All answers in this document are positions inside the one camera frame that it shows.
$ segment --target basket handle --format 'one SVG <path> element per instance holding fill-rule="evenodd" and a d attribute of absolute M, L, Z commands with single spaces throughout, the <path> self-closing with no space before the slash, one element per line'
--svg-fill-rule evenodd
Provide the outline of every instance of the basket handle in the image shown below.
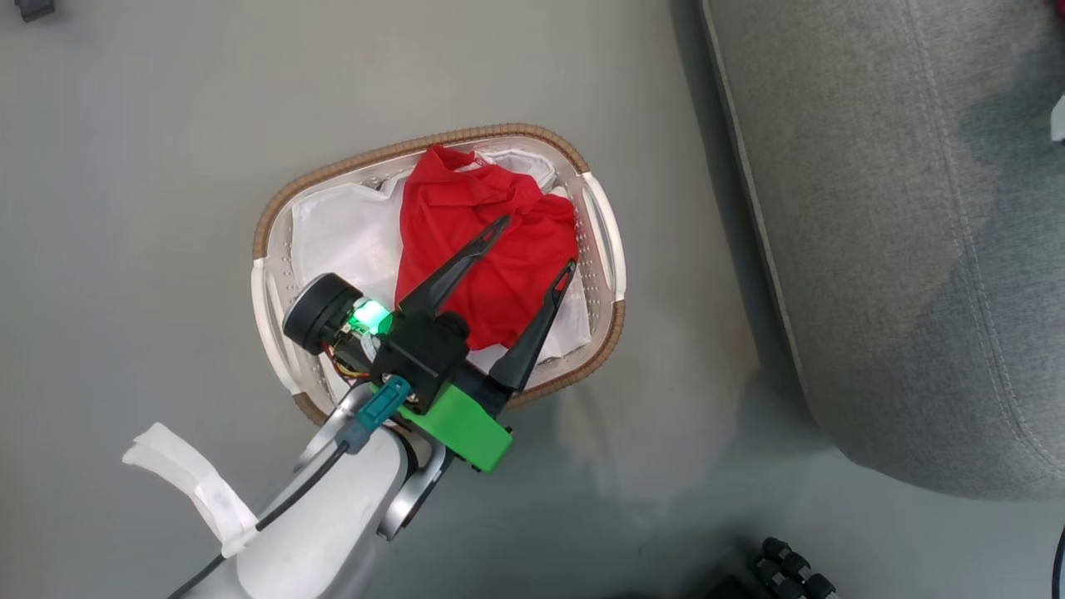
<path fill-rule="evenodd" d="M 606 198 L 603 185 L 591 172 L 581 173 L 585 179 L 585 205 L 594 227 L 595 243 L 600 256 L 603 257 L 603 273 L 606 275 L 606 286 L 613 291 L 615 301 L 625 298 L 625 250 L 621 246 L 621 231 L 618 221 L 613 217 L 613 209 Z"/>
<path fill-rule="evenodd" d="M 279 337 L 280 324 L 272 325 L 272 321 L 280 323 L 284 314 L 280 311 L 281 301 L 277 296 L 274 277 L 266 272 L 264 260 L 265 258 L 257 258 L 251 262 L 251 307 L 256 313 L 256 326 L 259 328 L 259 337 L 262 339 L 263 349 L 266 350 L 269 365 L 274 367 L 274 373 L 281 385 L 295 395 L 304 390 L 296 384 L 292 375 L 292 366 L 283 353 L 284 350 L 289 350 L 285 344 L 291 342 Z"/>

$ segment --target gray sofa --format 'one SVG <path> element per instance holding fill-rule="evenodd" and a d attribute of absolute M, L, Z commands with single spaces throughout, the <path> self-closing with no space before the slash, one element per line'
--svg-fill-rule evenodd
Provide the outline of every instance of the gray sofa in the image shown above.
<path fill-rule="evenodd" d="M 782 323 L 855 463 L 1065 495 L 1065 23 L 1050 0 L 705 0 Z"/>

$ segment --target gray floor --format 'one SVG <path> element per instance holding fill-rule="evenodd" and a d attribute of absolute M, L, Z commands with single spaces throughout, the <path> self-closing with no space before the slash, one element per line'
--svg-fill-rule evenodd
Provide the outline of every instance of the gray floor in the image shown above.
<path fill-rule="evenodd" d="M 1045 596 L 1065 511 L 845 460 L 790 391 L 687 2 L 61 2 L 0 10 L 0 594 L 160 597 L 217 551 L 124 467 L 162 421 L 245 497 L 312 434 L 250 312 L 291 178 L 430 132 L 552 128 L 617 211 L 628 321 L 594 377 L 507 415 L 373 597 L 676 594 L 774 534 L 848 597 Z"/>

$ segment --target green led light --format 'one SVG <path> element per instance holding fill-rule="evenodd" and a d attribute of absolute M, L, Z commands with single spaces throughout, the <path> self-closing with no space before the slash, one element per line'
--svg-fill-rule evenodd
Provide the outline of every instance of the green led light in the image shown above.
<path fill-rule="evenodd" d="M 362 304 L 359 304 L 355 311 L 351 312 L 351 318 L 347 319 L 347 323 L 351 325 L 351 328 L 358 330 L 360 335 L 377 335 L 380 329 L 381 322 L 389 318 L 389 311 L 377 302 L 366 297 Z"/>

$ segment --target cable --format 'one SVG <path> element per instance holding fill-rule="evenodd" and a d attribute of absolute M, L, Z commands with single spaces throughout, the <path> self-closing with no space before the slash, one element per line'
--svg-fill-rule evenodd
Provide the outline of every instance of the cable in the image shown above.
<path fill-rule="evenodd" d="M 329 472 L 329 470 L 331 470 L 332 467 L 337 465 L 337 462 L 341 458 L 341 456 L 343 456 L 344 453 L 347 452 L 347 448 L 348 448 L 347 441 L 341 441 L 337 443 L 337 449 L 334 449 L 332 454 L 329 455 L 329 458 L 326 459 L 325 463 L 322 466 L 320 466 L 318 469 L 315 470 L 314 473 L 311 474 L 309 479 L 304 481 L 304 484 L 299 485 L 299 488 L 297 488 L 295 491 L 292 492 L 292 495 L 285 498 L 285 500 L 282 501 L 280 505 L 272 509 L 271 513 L 264 516 L 262 520 L 259 520 L 259 523 L 256 524 L 256 530 L 262 532 L 263 529 L 274 523 L 274 520 L 280 518 L 282 514 L 284 514 L 285 512 L 289 511 L 290 507 L 295 505 L 297 501 L 299 501 L 305 495 L 307 495 L 307 491 L 311 490 L 311 487 L 317 484 L 317 482 L 321 481 L 322 477 L 325 476 L 326 473 Z M 225 561 L 226 558 L 219 553 L 214 560 L 211 560 L 210 564 L 204 566 L 202 570 L 196 572 L 196 576 L 189 579 L 189 582 L 178 587 L 178 589 L 171 593 L 166 599 L 180 599 L 181 597 L 184 597 L 186 593 L 193 589 L 193 587 L 203 582 L 203 579 L 206 579 L 207 577 L 211 576 L 211 572 L 218 569 L 218 566 L 220 566 Z"/>
<path fill-rule="evenodd" d="M 1065 530 L 1062 531 L 1062 537 L 1058 539 L 1058 551 L 1054 552 L 1054 571 L 1052 578 L 1050 579 L 1050 596 L 1053 599 L 1061 599 L 1062 597 L 1062 558 L 1065 557 Z"/>
<path fill-rule="evenodd" d="M 222 553 L 219 553 L 217 557 L 211 560 L 211 563 L 208 564 L 207 567 L 196 572 L 196 576 L 189 579 L 189 582 L 182 584 L 177 590 L 167 596 L 166 599 L 179 599 L 180 597 L 184 597 L 185 593 L 189 593 L 190 590 L 193 589 L 194 586 L 203 582 L 203 579 L 211 576 L 211 572 L 218 569 L 218 566 L 220 566 L 222 563 L 225 561 L 226 558 L 222 556 Z"/>
<path fill-rule="evenodd" d="M 298 489 L 285 498 L 285 500 L 281 502 L 281 505 L 275 507 L 269 514 L 264 516 L 262 520 L 259 520 L 259 523 L 256 524 L 256 530 L 262 532 L 262 530 L 271 525 L 274 520 L 277 520 L 281 514 L 284 514 L 290 507 L 295 505 L 301 497 L 307 495 L 307 491 L 311 490 L 311 487 L 313 487 L 315 483 L 322 480 L 322 476 L 326 475 L 326 472 L 332 469 L 332 467 L 337 464 L 337 460 L 340 459 L 345 452 L 347 452 L 347 441 L 337 443 L 337 449 L 333 450 L 329 459 L 326 459 L 325 464 L 320 466 L 318 469 L 311 474 L 310 479 L 304 481 L 304 484 L 299 485 Z"/>
<path fill-rule="evenodd" d="M 353 378 L 366 378 L 370 376 L 368 372 L 356 372 L 342 366 L 341 362 L 337 360 L 337 356 L 333 355 L 333 349 L 329 346 L 328 343 L 323 343 L 322 346 L 325 347 L 326 355 L 329 356 L 329 363 L 332 365 L 337 375 L 345 382 L 350 383 Z"/>

